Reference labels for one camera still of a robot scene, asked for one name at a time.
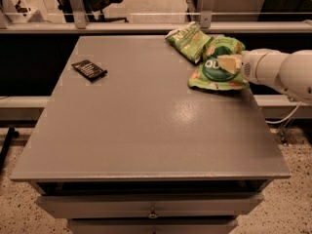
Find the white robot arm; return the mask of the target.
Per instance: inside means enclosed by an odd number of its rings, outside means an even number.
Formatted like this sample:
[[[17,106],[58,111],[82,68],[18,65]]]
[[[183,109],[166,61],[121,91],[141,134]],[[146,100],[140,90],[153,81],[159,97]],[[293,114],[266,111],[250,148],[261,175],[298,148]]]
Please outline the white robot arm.
[[[243,51],[236,55],[221,55],[218,66],[231,74],[257,85],[267,86],[280,94],[306,104],[312,104],[312,51],[292,54],[271,49]]]

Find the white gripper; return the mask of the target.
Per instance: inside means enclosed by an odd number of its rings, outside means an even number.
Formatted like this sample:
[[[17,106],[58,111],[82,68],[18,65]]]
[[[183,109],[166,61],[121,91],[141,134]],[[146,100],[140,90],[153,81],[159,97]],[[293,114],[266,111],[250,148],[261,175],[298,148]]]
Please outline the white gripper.
[[[241,69],[242,77],[254,84],[258,84],[256,70],[263,58],[262,50],[244,51],[240,55],[222,55],[217,57],[218,65],[231,74],[236,74]]]

